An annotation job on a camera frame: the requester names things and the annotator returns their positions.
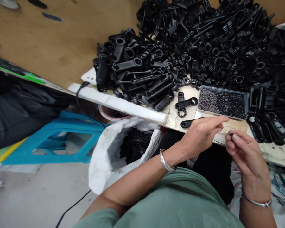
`black pants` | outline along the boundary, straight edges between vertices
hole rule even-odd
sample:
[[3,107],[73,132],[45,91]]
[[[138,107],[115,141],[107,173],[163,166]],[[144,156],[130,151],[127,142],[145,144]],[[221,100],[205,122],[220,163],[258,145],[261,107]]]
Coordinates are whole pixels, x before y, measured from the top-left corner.
[[[183,136],[182,132],[167,129],[153,157],[159,154],[160,149],[169,149]],[[199,155],[192,167],[192,171],[199,173],[212,184],[227,205],[234,197],[234,186],[230,180],[231,162],[232,157],[225,147],[212,144]],[[187,168],[187,163],[184,161],[177,166]]]

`green shirt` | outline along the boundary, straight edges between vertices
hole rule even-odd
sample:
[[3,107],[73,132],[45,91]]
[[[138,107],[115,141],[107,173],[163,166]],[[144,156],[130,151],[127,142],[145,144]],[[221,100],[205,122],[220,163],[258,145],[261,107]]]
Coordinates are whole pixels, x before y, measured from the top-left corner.
[[121,218],[114,209],[96,211],[73,228],[244,227],[214,187],[185,168],[168,173]]

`silver bangle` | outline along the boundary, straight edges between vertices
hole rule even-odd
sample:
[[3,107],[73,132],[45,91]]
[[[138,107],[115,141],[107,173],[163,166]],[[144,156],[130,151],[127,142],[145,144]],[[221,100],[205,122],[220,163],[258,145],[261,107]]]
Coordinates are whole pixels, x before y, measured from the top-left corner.
[[265,203],[258,203],[253,201],[252,199],[249,199],[243,192],[243,188],[242,188],[242,195],[245,197],[246,200],[248,200],[249,202],[251,202],[253,205],[255,206],[260,206],[260,207],[270,207],[270,205],[272,204],[272,199],[270,198],[270,200],[268,202]]
[[162,153],[164,152],[164,149],[160,149],[159,150],[159,156],[161,157],[161,162],[163,164],[163,166],[165,167],[165,169],[169,172],[175,172],[176,171],[176,166],[171,167],[169,166],[169,164],[166,162],[166,160],[164,159],[164,156],[162,155]]

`black cable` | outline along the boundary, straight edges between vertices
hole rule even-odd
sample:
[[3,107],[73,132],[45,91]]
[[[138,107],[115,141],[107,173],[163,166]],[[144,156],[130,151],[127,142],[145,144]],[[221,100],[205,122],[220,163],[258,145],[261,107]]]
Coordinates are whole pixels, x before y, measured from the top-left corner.
[[81,110],[82,110],[88,117],[90,117],[91,119],[95,120],[95,121],[98,122],[98,123],[101,123],[101,125],[102,125],[102,126],[104,127],[104,129],[105,129],[105,125],[104,125],[101,121],[95,119],[93,116],[91,116],[89,113],[87,113],[87,112],[82,108],[82,106],[81,106],[80,103],[79,103],[78,94],[79,94],[80,90],[81,90],[82,88],[88,86],[89,84],[90,84],[89,82],[83,82],[83,83],[81,84],[81,86],[79,87],[79,89],[78,89],[77,92],[76,92],[76,103],[77,103],[77,105],[81,108]]
[[59,225],[60,225],[60,223],[61,223],[61,221],[62,221],[64,215],[65,215],[69,210],[71,210],[74,206],[76,206],[76,204],[78,204],[87,194],[89,194],[90,191],[91,191],[91,190],[89,190],[80,200],[77,201],[77,203],[75,203],[73,206],[71,206],[69,209],[67,209],[67,210],[62,214],[61,218],[59,219],[59,222],[58,222],[57,225],[56,225],[56,228],[59,227]]

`concrete floor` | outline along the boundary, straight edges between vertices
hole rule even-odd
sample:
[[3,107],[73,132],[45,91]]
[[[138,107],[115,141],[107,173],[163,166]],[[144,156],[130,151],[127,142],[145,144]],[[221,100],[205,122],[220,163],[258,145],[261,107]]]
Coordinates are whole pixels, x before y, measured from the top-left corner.
[[[0,172],[0,228],[54,228],[61,215],[89,191],[89,164],[42,165],[36,173]],[[72,227],[96,198],[90,192],[64,216]]]

